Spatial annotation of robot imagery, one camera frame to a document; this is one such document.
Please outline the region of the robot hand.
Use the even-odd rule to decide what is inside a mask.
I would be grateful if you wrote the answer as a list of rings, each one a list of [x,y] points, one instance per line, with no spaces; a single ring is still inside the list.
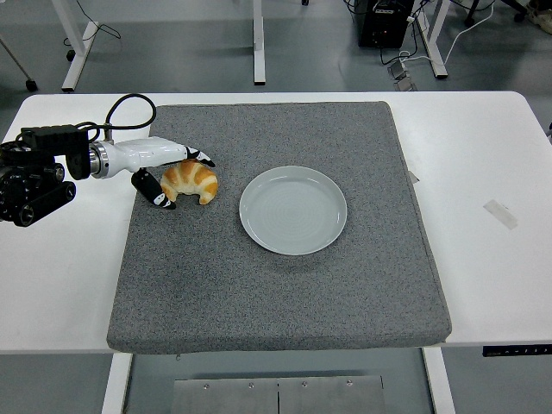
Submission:
[[[215,166],[212,159],[202,151],[157,136],[118,144],[105,141],[97,145],[96,152],[99,159],[98,171],[93,173],[96,178],[112,178],[122,170],[129,171],[134,174],[131,179],[133,186],[147,201],[169,210],[174,210],[176,205],[147,171],[148,167],[182,160],[197,160],[206,166]]]

